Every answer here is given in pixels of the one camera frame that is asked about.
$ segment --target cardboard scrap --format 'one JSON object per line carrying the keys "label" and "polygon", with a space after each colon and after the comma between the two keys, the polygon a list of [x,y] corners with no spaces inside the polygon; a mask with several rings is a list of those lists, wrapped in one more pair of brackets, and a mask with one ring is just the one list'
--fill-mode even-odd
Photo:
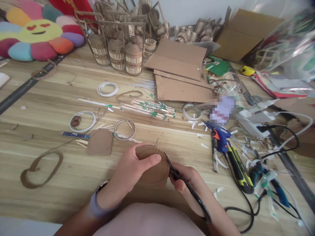
{"label": "cardboard scrap", "polygon": [[213,92],[198,85],[155,75],[157,98],[160,100],[199,102],[214,101]]}
{"label": "cardboard scrap", "polygon": [[162,159],[157,165],[146,170],[142,174],[139,182],[150,185],[153,184],[157,187],[165,187],[169,176],[170,166],[166,160],[164,152],[154,145],[143,145],[136,149],[136,156],[139,160],[143,160],[153,154],[159,154]]}
{"label": "cardboard scrap", "polygon": [[162,39],[145,67],[200,81],[207,49]]}
{"label": "cardboard scrap", "polygon": [[108,129],[95,129],[91,132],[88,148],[88,155],[108,156],[111,154],[113,133]]}

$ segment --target red object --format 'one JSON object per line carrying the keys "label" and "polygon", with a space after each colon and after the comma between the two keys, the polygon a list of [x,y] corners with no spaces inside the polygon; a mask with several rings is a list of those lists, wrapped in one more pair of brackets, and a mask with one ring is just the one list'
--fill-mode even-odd
{"label": "red object", "polygon": [[78,26],[78,25],[65,25],[62,27],[62,31],[64,33],[66,33],[66,32],[77,33],[77,34],[84,36],[80,26]]}
{"label": "red object", "polygon": [[19,40],[15,38],[7,38],[0,41],[0,56],[4,58],[10,58],[8,51],[9,49],[16,43],[18,43]]}
{"label": "red object", "polygon": [[[93,12],[88,0],[71,0],[69,1],[70,3],[65,0],[49,0],[49,2],[64,15],[74,16],[75,10]],[[88,18],[91,20],[95,20],[95,17],[90,15],[78,15],[78,17],[79,19]]]}

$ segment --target power strip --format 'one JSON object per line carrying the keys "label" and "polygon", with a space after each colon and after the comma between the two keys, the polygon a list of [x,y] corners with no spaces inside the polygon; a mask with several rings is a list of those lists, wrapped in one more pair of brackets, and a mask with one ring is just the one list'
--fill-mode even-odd
{"label": "power strip", "polygon": [[252,114],[247,110],[239,112],[239,122],[247,130],[247,132],[249,132],[250,135],[258,139],[268,137],[270,135],[270,132],[267,130],[265,132],[260,132],[257,127],[263,125],[261,123],[252,121],[251,117]]}

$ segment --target tape roll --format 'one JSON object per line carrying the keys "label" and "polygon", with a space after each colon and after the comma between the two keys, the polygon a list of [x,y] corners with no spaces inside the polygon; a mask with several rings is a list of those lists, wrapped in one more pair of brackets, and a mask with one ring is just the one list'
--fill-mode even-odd
{"label": "tape roll", "polygon": [[[103,94],[102,89],[106,86],[106,85],[113,85],[115,87],[114,92],[109,93],[109,94]],[[118,86],[115,83],[112,82],[104,82],[101,83],[98,87],[97,87],[97,92],[99,95],[101,95],[102,97],[112,97],[114,96],[116,93],[118,93]]]}
{"label": "tape roll", "polygon": [[[71,121],[72,121],[72,119],[73,119],[75,116],[80,116],[80,115],[82,115],[82,114],[91,114],[91,115],[93,116],[93,122],[92,122],[92,124],[91,124],[89,127],[87,127],[86,129],[83,129],[83,130],[75,129],[75,128],[71,125]],[[69,127],[70,127],[70,129],[71,129],[73,132],[85,133],[85,132],[89,131],[89,130],[95,125],[95,123],[96,123],[96,117],[95,117],[95,115],[94,115],[93,112],[90,112],[90,111],[80,111],[80,112],[78,112],[77,114],[75,114],[75,115],[71,118],[71,120],[70,120],[70,122],[69,122]]]}
{"label": "tape roll", "polygon": [[186,107],[193,107],[193,106],[194,106],[194,104],[191,104],[191,103],[186,103],[186,104],[183,106],[183,114],[184,114],[184,117],[185,117],[187,120],[195,121],[195,120],[200,119],[200,117],[201,117],[201,115],[202,115],[201,111],[200,111],[199,109],[196,109],[196,111],[198,112],[197,117],[196,117],[196,118],[190,117],[190,116],[186,113],[185,108],[186,108]]}
{"label": "tape roll", "polygon": [[[131,122],[131,123],[134,125],[134,128],[135,128],[134,133],[133,133],[130,137],[128,137],[128,138],[121,138],[121,137],[119,137],[119,136],[117,135],[117,133],[116,133],[117,126],[118,126],[121,122],[123,122],[123,121]],[[114,135],[115,135],[115,137],[118,138],[119,140],[128,141],[129,139],[132,139],[135,134],[136,134],[136,124],[135,124],[132,120],[129,120],[129,119],[120,120],[120,121],[118,121],[118,122],[116,123],[116,125],[115,125],[115,127],[114,127]]]}

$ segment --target glue stick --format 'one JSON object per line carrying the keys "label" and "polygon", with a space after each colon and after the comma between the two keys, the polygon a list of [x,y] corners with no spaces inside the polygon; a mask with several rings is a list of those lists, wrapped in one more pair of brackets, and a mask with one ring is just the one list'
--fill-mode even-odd
{"label": "glue stick", "polygon": [[249,111],[251,114],[254,114],[255,112],[258,112],[260,110],[266,109],[268,106],[273,105],[276,101],[278,101],[279,99],[275,99],[275,100],[268,100],[266,102],[260,102],[257,103],[254,106],[251,106],[245,110]]}

